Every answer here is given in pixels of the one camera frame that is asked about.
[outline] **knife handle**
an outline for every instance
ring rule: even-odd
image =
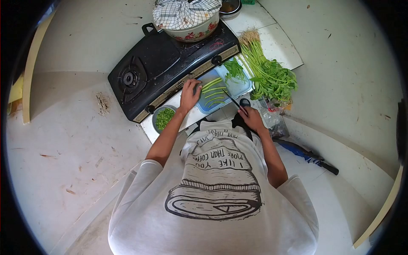
[[[243,113],[244,113],[247,117],[249,117],[248,111],[247,111],[244,107],[239,106],[239,109],[240,109],[241,111],[243,111]]]

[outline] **kitchen knife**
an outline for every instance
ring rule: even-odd
[[[227,96],[232,100],[232,102],[234,102],[234,104],[235,104],[236,106],[238,106],[238,108],[248,117],[248,112],[246,111],[246,109],[245,109],[244,107],[240,106],[240,105],[237,103],[237,101],[235,101],[225,90],[222,90],[222,91],[224,91],[224,93],[227,94]]]

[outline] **hand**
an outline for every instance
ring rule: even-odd
[[[198,102],[203,86],[198,86],[195,94],[193,89],[196,84],[199,83],[201,83],[201,81],[196,79],[189,79],[186,81],[186,83],[184,83],[183,90],[181,92],[180,107],[178,109],[183,114],[187,114],[191,110],[191,108],[193,108],[194,105]]]
[[[251,128],[253,131],[257,132],[258,134],[261,131],[268,130],[264,123],[262,122],[261,115],[259,114],[257,109],[254,109],[249,106],[244,106],[246,111],[248,112],[248,117],[243,113],[243,111],[238,110],[239,115],[244,119],[244,122]]]

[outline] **gas stove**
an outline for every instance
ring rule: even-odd
[[[238,38],[222,21],[211,36],[193,43],[176,41],[152,23],[142,30],[145,37],[108,76],[123,112],[136,123],[180,91],[188,79],[198,78],[241,51]]]

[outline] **blue cutting board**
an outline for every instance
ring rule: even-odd
[[[249,90],[251,90],[251,81],[249,80],[248,76],[245,74],[245,80],[241,81],[238,79],[233,78],[233,81],[228,80],[227,83],[225,83],[225,75],[228,73],[227,69],[222,65],[220,67],[215,67],[213,70],[209,71],[208,73],[200,76],[198,78],[198,80],[202,81],[202,85],[204,86],[205,84],[209,83],[212,80],[217,79],[218,77],[221,77],[222,81],[220,83],[217,83],[213,86],[211,86],[211,89],[213,88],[218,88],[218,87],[227,87],[225,90],[231,95],[232,98],[236,99],[239,96],[245,94],[246,92],[248,92]],[[200,95],[200,99],[197,102],[197,107],[199,108],[199,110],[204,113],[204,114],[210,114],[215,112],[216,110],[218,110],[219,108],[227,105],[228,103],[231,102],[231,99],[228,98],[227,95],[225,94],[216,94],[213,95],[209,98],[205,98],[208,95],[211,95],[214,92],[221,92],[222,90],[213,90],[210,92],[207,92],[205,94],[201,93]],[[222,103],[216,103],[213,104],[211,107],[209,107],[209,105],[214,102],[211,101],[210,103],[208,103],[207,105],[205,105],[205,103],[207,103],[208,100],[216,98],[216,97],[224,97],[223,99],[217,99],[214,101],[222,101],[224,102],[224,104]]]

